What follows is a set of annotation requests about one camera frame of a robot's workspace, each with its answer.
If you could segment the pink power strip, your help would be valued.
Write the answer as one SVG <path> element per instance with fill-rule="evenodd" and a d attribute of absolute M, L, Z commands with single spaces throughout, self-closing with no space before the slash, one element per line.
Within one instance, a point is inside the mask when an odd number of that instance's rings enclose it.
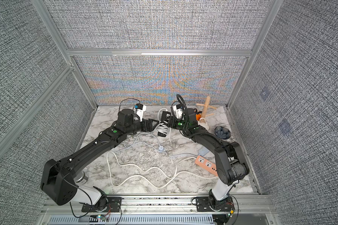
<path fill-rule="evenodd" d="M 210 162 L 209 160 L 205 159 L 202 156 L 197 156 L 195 160 L 195 164 L 199 167 L 203 168 L 204 170 L 210 172 L 211 174 L 218 176 L 217 174 L 217 167 L 216 164 Z"/>

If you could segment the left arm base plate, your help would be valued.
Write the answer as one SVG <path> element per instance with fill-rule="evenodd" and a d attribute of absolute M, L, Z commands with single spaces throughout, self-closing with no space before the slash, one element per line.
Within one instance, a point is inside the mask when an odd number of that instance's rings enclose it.
<path fill-rule="evenodd" d="M 121 204 L 121 197 L 107 197 L 106 200 L 99 200 L 93 207 L 84 204 L 81 212 L 120 212 Z"/>

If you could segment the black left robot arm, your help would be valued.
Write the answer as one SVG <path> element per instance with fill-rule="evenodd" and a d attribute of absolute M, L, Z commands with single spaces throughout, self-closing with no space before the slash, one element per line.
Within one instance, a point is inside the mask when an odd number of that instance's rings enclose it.
<path fill-rule="evenodd" d="M 152 132 L 158 120 L 141 119 L 131 109 L 123 109 L 112 126 L 103 130 L 97 138 L 77 152 L 58 161 L 51 159 L 44 165 L 40 188 L 57 205 L 70 202 L 78 192 L 74 178 L 103 153 L 117 147 L 128 135 Z"/>

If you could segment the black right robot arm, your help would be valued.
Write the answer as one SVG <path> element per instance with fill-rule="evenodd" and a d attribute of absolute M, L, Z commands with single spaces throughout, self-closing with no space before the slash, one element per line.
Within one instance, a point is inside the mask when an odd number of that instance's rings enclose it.
<path fill-rule="evenodd" d="M 181 120 L 171 112 L 163 112 L 161 122 L 165 126 L 177 129 L 184 137 L 201 144 L 215 156 L 215 164 L 219 180 L 209 191 L 209 205 L 218 210 L 229 203 L 229 192 L 250 172 L 244 153 L 237 142 L 229 143 L 209 133 L 196 121 L 194 113 L 183 114 Z"/>

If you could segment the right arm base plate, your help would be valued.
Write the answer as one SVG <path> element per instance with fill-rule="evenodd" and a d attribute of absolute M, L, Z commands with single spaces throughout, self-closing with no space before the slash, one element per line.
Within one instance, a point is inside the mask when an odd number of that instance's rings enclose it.
<path fill-rule="evenodd" d="M 231 212 L 235 211 L 235 204 L 231 197 L 216 200 L 212 196 L 195 197 L 194 204 L 198 212 Z"/>

